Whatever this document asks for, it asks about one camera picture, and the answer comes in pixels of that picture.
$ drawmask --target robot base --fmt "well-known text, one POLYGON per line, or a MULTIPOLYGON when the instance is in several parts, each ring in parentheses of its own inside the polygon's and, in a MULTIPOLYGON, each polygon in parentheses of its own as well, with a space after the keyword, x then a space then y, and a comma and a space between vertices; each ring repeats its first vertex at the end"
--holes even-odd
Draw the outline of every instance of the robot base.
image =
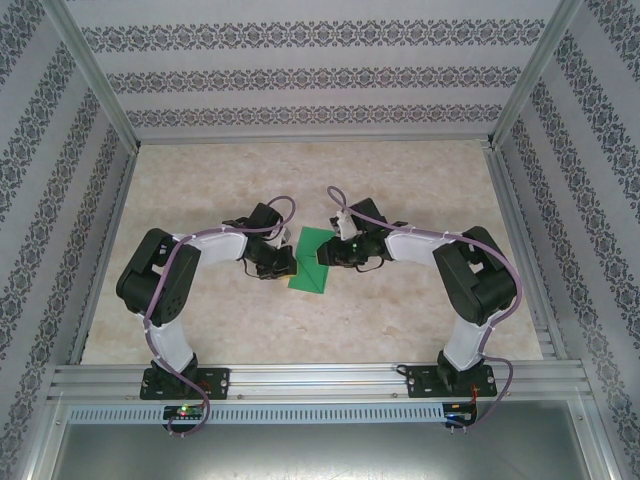
MULTIPOLYGON (((185 385, 166 370, 151 362, 140 386, 141 400, 197 400, 201 396, 188 385, 185 385)), ((197 360, 189 364, 182 375, 201 387, 209 400, 226 400, 229 391, 228 368, 198 368, 197 360)))
POLYGON ((474 389, 476 397, 498 394, 493 369, 482 363, 460 372, 457 381, 449 385, 442 380, 442 366, 398 365, 397 371, 407 379, 409 398, 472 397, 474 389))

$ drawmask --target aluminum frame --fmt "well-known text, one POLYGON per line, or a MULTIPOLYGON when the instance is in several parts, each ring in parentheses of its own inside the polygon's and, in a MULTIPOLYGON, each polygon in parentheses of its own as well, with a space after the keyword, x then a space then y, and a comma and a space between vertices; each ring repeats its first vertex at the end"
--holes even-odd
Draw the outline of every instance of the aluminum frame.
POLYGON ((65 45, 71 52, 78 68, 95 93, 100 106, 104 109, 120 140, 129 153, 138 153, 140 141, 124 109, 118 102, 111 84, 102 72, 80 27, 69 11, 64 0, 42 0, 42 7, 53 22, 65 45))
POLYGON ((560 39, 571 20, 573 20, 580 5, 582 5, 581 0, 559 1, 556 10, 549 19, 547 28, 542 33, 540 41, 522 71, 522 75, 516 82, 513 92, 509 95, 509 99, 498 117, 493 132, 491 132, 493 145, 501 145, 509 135, 509 130, 515 123, 516 118, 518 118, 520 110, 522 110, 527 98, 529 98, 529 94, 540 75, 542 75, 542 71, 553 56, 554 50, 560 43, 560 39))
POLYGON ((509 181, 502 153, 499 149, 494 148, 484 148, 483 150, 493 189, 498 199, 498 206, 513 249, 513 256, 516 260, 518 272, 522 277, 525 296, 531 310, 531 318, 534 324, 543 325, 548 329, 556 358, 560 360, 568 359, 569 356, 565 350, 544 281, 535 262, 536 256, 527 233, 524 218, 518 208, 518 200, 516 199, 513 185, 509 181))
MULTIPOLYGON (((508 370, 492 364, 499 389, 508 370)), ((396 404, 468 401, 469 398, 411 399, 396 364, 235 365, 229 398, 216 405, 396 404)), ((566 401, 575 433, 593 479, 614 479, 620 472, 595 406, 591 387, 578 360, 514 362, 513 383, 504 401, 566 401)), ((78 405, 175 405, 138 397, 140 365, 58 366, 45 400, 44 413, 23 479, 49 479, 55 469, 70 413, 78 405)), ((492 399, 479 399, 490 402, 492 399)))
POLYGON ((424 142, 429 140, 477 140, 488 145, 487 135, 482 133, 396 133, 396 134, 306 134, 306 135, 233 135, 219 137, 147 137, 142 145, 193 145, 216 143, 318 143, 318 142, 424 142))
POLYGON ((104 253, 98 259, 98 267, 96 269, 97 281, 94 282, 91 292, 89 293, 88 308, 84 311, 82 320, 78 327, 78 333, 76 335, 76 342, 72 345, 71 355, 69 356, 69 363, 76 365, 82 360, 82 353, 84 352, 84 346, 89 335, 89 329, 93 321, 93 315, 96 313, 98 307, 98 300, 100 298, 100 292, 102 291, 102 284, 107 274, 107 267, 109 265, 109 259, 111 258, 111 252, 113 251, 113 245, 116 242, 116 235, 118 228, 120 227, 120 220, 122 219, 122 213, 124 212, 124 205, 129 195, 129 188, 131 187, 131 181, 133 180, 133 172, 136 168, 138 161, 137 149, 130 154, 129 164, 127 165, 127 172, 125 173, 125 180, 122 190, 116 199, 116 206, 114 216, 111 224, 109 225, 109 232, 105 240, 104 253))

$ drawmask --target floral striped wallpaper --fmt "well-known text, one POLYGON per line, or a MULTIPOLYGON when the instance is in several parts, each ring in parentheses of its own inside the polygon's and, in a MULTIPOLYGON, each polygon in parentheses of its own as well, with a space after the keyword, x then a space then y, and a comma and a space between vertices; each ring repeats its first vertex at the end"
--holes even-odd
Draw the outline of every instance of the floral striped wallpaper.
POLYGON ((640 11, 583 3, 502 145, 622 478, 640 478, 640 11))
POLYGON ((130 162, 41 5, 0 6, 0 479, 68 360, 130 162))
POLYGON ((488 134, 558 0, 74 0, 144 140, 488 134))

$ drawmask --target enclosure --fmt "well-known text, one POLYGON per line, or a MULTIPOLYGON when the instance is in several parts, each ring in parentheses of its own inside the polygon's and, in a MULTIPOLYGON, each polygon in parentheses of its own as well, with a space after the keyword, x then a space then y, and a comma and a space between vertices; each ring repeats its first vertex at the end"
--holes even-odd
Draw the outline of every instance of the enclosure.
POLYGON ((3 2, 0 477, 640 478, 639 8, 3 2), (180 402, 140 398, 154 355, 116 295, 142 237, 290 195, 295 250, 331 230, 329 185, 443 240, 487 228, 524 291, 487 344, 504 398, 449 431, 471 398, 398 373, 452 336, 435 266, 303 292, 229 261, 181 313, 225 399, 170 438, 180 402))

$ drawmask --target robotic arm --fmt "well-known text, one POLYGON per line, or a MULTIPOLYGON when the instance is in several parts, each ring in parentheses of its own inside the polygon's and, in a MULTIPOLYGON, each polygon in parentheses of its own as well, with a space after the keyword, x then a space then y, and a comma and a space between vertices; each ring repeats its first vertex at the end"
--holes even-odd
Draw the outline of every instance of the robotic arm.
MULTIPOLYGON (((370 198, 350 208, 387 223, 370 198)), ((453 334, 438 355, 437 374, 452 395, 466 396, 484 363, 480 353, 482 339, 491 321, 509 308, 516 296, 515 281, 505 266, 484 250, 462 241, 411 233, 411 226, 403 222, 393 225, 408 228, 408 232, 392 231, 345 212, 338 212, 331 223, 337 236, 318 249, 320 264, 358 269, 369 257, 378 256, 382 263, 413 261, 437 266, 458 314, 453 334)), ((462 236, 501 253, 482 227, 473 227, 462 236)))
MULTIPOLYGON (((256 265, 260 279, 276 279, 297 273, 292 247, 286 245, 290 234, 286 228, 272 233, 241 233, 236 228, 273 227, 282 216, 259 203, 248 217, 223 222, 227 231, 195 238, 180 248, 164 284, 160 300, 151 315, 150 334, 158 354, 167 364, 195 383, 198 361, 184 335, 180 313, 187 301, 196 269, 225 260, 246 260, 256 265)), ((160 273, 172 249, 185 235, 169 234, 160 229, 147 232, 116 285, 116 294, 127 309, 140 317, 151 302, 160 273)), ((163 389, 187 395, 190 387, 152 362, 157 382, 163 389)))

